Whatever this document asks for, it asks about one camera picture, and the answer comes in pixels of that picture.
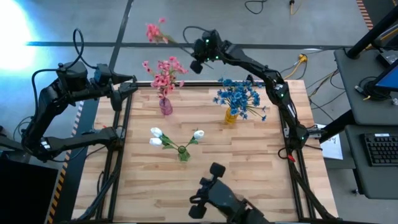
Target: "white tulip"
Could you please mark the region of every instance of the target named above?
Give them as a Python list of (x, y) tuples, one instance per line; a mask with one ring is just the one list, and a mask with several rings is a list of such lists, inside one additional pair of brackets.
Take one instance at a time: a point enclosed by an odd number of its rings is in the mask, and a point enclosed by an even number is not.
[(153, 146), (161, 146), (162, 145), (162, 140), (160, 140), (160, 138), (151, 138), (149, 140), (149, 144), (151, 144)]
[(160, 138), (163, 135), (162, 130), (160, 130), (159, 128), (151, 128), (150, 131), (157, 138)]
[(193, 137), (197, 140), (202, 139), (204, 136), (205, 136), (205, 132), (202, 130), (195, 131), (195, 133), (193, 133)]

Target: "keyboard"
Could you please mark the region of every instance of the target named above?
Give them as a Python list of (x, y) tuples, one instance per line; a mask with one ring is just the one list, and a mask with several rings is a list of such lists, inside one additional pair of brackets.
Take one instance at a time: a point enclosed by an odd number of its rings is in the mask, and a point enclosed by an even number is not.
[(398, 166), (398, 134), (361, 134), (370, 166)]

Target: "computer monitor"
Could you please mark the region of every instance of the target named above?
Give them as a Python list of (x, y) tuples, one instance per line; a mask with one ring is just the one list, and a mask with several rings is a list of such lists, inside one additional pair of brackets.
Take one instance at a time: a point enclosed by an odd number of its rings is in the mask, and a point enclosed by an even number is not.
[(388, 94), (391, 91), (398, 92), (398, 60), (373, 80), (369, 87)]

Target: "concrete floor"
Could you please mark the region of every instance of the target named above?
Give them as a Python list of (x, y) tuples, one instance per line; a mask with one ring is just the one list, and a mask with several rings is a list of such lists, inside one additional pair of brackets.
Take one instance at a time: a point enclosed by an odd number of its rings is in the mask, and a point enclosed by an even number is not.
[[(289, 49), (291, 45), (353, 45), (366, 32), (367, 28), (355, 0), (306, 0), (299, 12), (289, 15), (288, 0), (269, 0), (264, 10), (254, 15), (244, 8), (239, 0), (135, 0), (123, 42), (147, 42), (145, 23), (155, 23), (159, 17), (167, 22), (162, 30), (183, 42), (182, 30), (185, 26), (216, 28), (221, 38), (239, 44), (279, 44), (284, 49), (247, 49), (245, 52), (270, 68), (283, 70), (291, 66), (299, 53), (312, 50)], [(73, 29), (79, 27), (86, 42), (115, 42), (126, 8), (127, 0), (2, 0), (0, 15), (12, 12), (2, 18), (0, 25), (9, 29), (0, 37), (0, 105), (3, 110), (0, 125), (11, 136), (18, 122), (33, 113), (34, 99), (31, 88), (31, 74), (41, 68), (54, 68), (59, 62), (70, 62), (76, 57), (73, 47), (26, 47), (24, 42), (71, 42)], [(254, 11), (259, 4), (250, 5)], [(189, 30), (190, 41), (200, 36), (197, 30)], [(89, 63), (109, 63), (113, 47), (87, 47), (84, 58)], [(145, 73), (141, 63), (144, 60), (156, 62), (171, 55), (177, 56), (189, 67), (190, 56), (179, 49), (160, 48), (121, 48), (115, 71), (134, 74), (140, 81), (148, 81), (151, 76)], [(306, 86), (336, 69), (333, 52), (325, 51), (308, 56), (308, 68), (304, 76)], [(214, 70), (207, 67), (201, 75), (190, 72), (185, 80), (217, 80), (220, 77), (245, 78), (248, 74), (238, 67), (212, 63)], [(292, 78), (300, 76), (303, 67)], [(47, 86), (56, 78), (54, 73), (37, 76), (37, 89)], [(340, 76), (334, 84), (343, 86)], [(310, 93), (316, 85), (308, 89)], [(325, 84), (312, 98), (318, 105), (333, 99), (343, 90)], [(323, 109), (337, 118), (349, 109), (345, 94), (326, 105)], [(77, 108), (67, 110), (49, 127), (46, 135), (60, 138), (70, 136)], [(313, 110), (315, 121), (327, 124), (331, 119), (320, 110)], [(31, 159), (33, 164), (40, 161)], [(59, 164), (43, 166), (58, 167)], [(341, 218), (352, 221), (396, 223), (398, 201), (369, 200), (354, 196), (350, 190), (356, 188), (351, 170), (328, 170)]]

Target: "wooden tabletop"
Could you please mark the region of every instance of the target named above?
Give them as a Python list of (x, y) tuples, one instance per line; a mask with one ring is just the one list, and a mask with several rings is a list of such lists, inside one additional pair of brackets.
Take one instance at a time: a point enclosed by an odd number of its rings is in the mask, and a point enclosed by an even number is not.
[[(312, 126), (304, 82), (288, 83), (299, 120)], [(224, 123), (227, 108), (212, 102), (218, 89), (183, 87), (174, 91), (169, 96), (174, 108), (170, 116), (161, 114), (156, 90), (139, 88), (134, 93), (115, 222), (225, 222), (225, 217), (211, 205), (207, 205), (202, 220), (188, 216), (189, 197), (196, 194), (202, 177), (210, 177), (209, 168), (213, 162), (226, 167), (221, 180), (235, 194), (252, 202), (269, 221), (297, 221), (287, 161), (277, 156), (277, 151), (284, 147), (277, 107), (269, 101), (265, 90), (259, 89), (261, 106), (267, 106), (266, 121), (250, 114), (248, 120), (238, 118), (236, 124), (228, 125)], [(95, 128), (111, 126), (113, 116), (109, 99), (102, 98)], [(191, 154), (188, 162), (179, 162), (175, 150), (149, 144), (153, 127), (163, 130), (177, 144), (186, 144), (197, 128), (205, 131), (205, 137), (199, 140), (199, 145), (188, 147)], [(314, 139), (309, 139), (307, 144), (319, 147)], [(88, 152), (99, 147), (92, 146)], [(322, 152), (304, 147), (303, 154), (311, 189), (326, 209), (337, 215)], [(80, 216), (94, 200), (105, 159), (106, 149), (87, 158), (73, 218)], [(304, 213), (308, 216), (304, 194), (300, 193)], [(106, 201), (105, 211), (108, 211), (108, 203)]]

